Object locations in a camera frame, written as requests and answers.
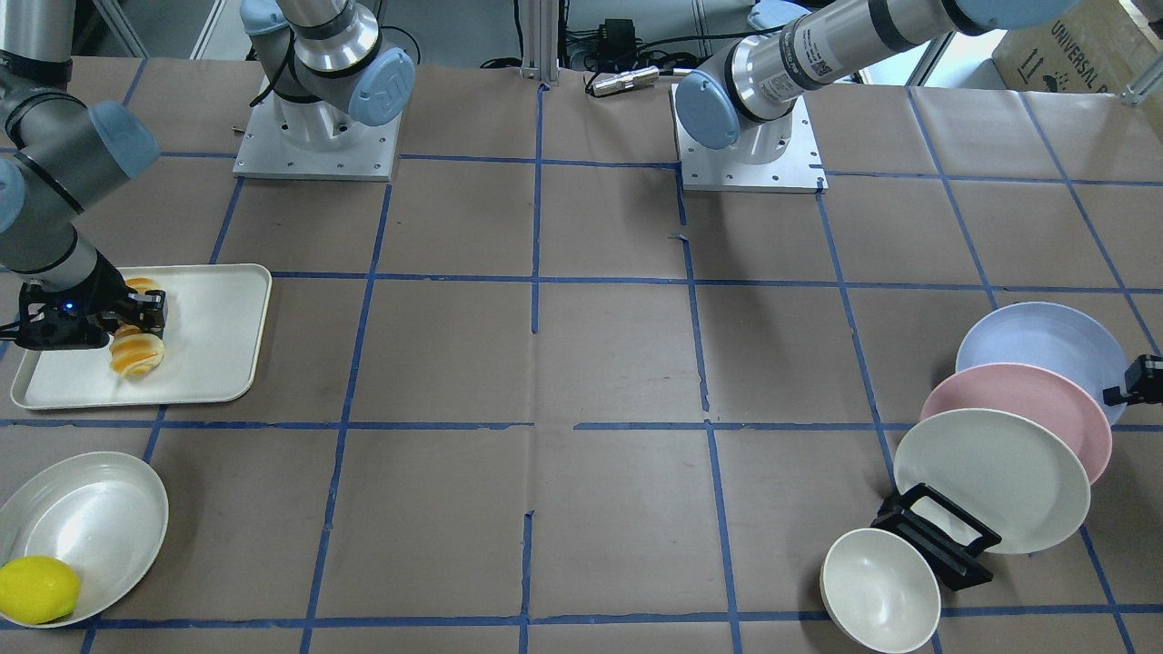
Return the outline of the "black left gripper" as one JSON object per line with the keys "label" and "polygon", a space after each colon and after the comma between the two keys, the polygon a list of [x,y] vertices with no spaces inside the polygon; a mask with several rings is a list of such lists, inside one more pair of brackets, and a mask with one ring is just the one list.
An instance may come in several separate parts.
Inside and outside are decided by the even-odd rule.
{"label": "black left gripper", "polygon": [[1103,401],[1108,406],[1160,404],[1162,401],[1162,357],[1141,355],[1130,362],[1121,388],[1103,391]]}

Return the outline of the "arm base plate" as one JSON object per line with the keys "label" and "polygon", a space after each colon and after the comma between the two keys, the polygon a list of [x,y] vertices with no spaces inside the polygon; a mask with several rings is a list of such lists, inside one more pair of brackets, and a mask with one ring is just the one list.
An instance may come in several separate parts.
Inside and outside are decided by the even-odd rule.
{"label": "arm base plate", "polygon": [[682,186],[688,191],[818,193],[828,189],[805,98],[795,100],[789,116],[747,127],[739,143],[726,149],[698,144],[680,121],[675,125],[675,141]]}
{"label": "arm base plate", "polygon": [[299,104],[295,95],[273,93],[254,107],[234,173],[283,182],[391,182],[406,104],[388,101],[392,119],[378,125],[381,109],[349,115],[358,95],[352,78],[306,74],[304,81],[316,100]]}

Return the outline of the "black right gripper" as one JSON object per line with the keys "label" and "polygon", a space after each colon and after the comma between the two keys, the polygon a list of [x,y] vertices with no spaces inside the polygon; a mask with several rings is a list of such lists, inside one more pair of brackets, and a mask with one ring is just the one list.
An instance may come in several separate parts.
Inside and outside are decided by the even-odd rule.
{"label": "black right gripper", "polygon": [[17,293],[14,343],[26,351],[101,349],[124,327],[162,337],[166,292],[154,282],[129,285],[109,263],[98,263],[74,285],[51,290],[47,276],[24,276]]}

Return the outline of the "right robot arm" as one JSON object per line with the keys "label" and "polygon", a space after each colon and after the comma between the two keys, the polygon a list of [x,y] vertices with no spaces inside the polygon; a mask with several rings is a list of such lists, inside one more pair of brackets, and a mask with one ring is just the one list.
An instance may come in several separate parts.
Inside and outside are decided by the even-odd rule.
{"label": "right robot arm", "polygon": [[162,291],[137,291],[74,228],[74,218],[159,158],[123,104],[84,104],[67,90],[72,1],[3,2],[5,154],[1,261],[24,284],[3,340],[26,351],[101,349],[134,327],[160,336]]}

